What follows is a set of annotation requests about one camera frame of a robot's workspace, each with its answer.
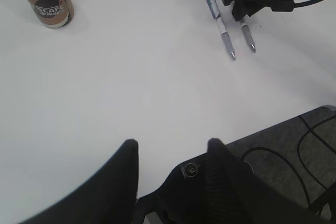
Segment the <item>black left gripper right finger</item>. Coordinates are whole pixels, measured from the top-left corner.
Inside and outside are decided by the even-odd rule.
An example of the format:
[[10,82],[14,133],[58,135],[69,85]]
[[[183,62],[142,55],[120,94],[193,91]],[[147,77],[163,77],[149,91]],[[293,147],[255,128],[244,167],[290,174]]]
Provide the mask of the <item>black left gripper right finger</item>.
[[335,187],[307,209],[260,180],[219,139],[208,141],[206,223],[335,223]]

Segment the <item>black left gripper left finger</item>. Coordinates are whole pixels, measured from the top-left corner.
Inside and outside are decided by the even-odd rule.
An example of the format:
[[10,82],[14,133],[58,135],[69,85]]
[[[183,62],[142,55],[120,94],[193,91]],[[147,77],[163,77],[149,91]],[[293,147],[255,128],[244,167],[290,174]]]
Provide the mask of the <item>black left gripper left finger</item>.
[[126,140],[71,194],[25,223],[131,223],[139,181],[139,146]]

